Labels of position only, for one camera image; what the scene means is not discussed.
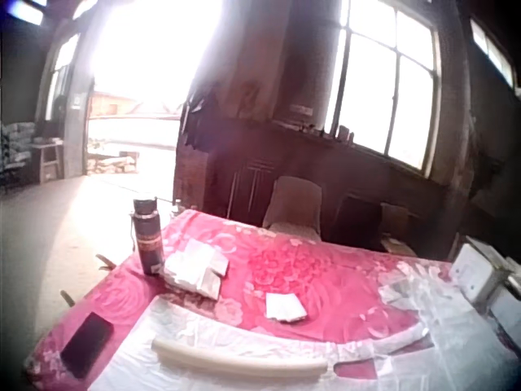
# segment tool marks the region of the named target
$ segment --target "doorway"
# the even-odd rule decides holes
[[[220,7],[135,0],[112,9],[92,57],[88,175],[172,201],[182,107]]]

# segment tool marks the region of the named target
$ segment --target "smartphone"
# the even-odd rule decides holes
[[[60,354],[74,377],[83,379],[87,376],[113,332],[114,326],[99,315],[91,312],[87,316]]]

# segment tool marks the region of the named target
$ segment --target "black thermos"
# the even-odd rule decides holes
[[[132,222],[143,273],[157,275],[163,265],[163,238],[160,214],[157,211],[157,198],[148,195],[135,198]]]

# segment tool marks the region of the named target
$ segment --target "white tube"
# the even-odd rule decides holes
[[[224,372],[233,375],[255,376],[263,378],[319,377],[327,371],[324,358],[307,359],[272,359],[229,356],[206,349],[193,348],[154,338],[154,350],[165,363],[181,364],[212,372]]]

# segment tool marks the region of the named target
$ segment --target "pink floral tablecloth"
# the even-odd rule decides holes
[[[192,238],[211,244],[230,261],[217,302],[169,289],[161,279],[145,276],[135,253],[37,344],[25,363],[29,379],[39,389],[88,389],[158,294],[194,312],[253,332],[335,343],[384,338],[413,326],[418,318],[413,311],[382,303],[379,275],[395,270],[399,261],[436,265],[445,273],[449,268],[443,262],[274,234],[192,210],[163,230],[165,257],[183,250]],[[295,293],[308,317],[294,324],[267,319],[267,292]],[[59,352],[90,312],[113,323],[114,333],[89,375],[77,380],[63,366]]]

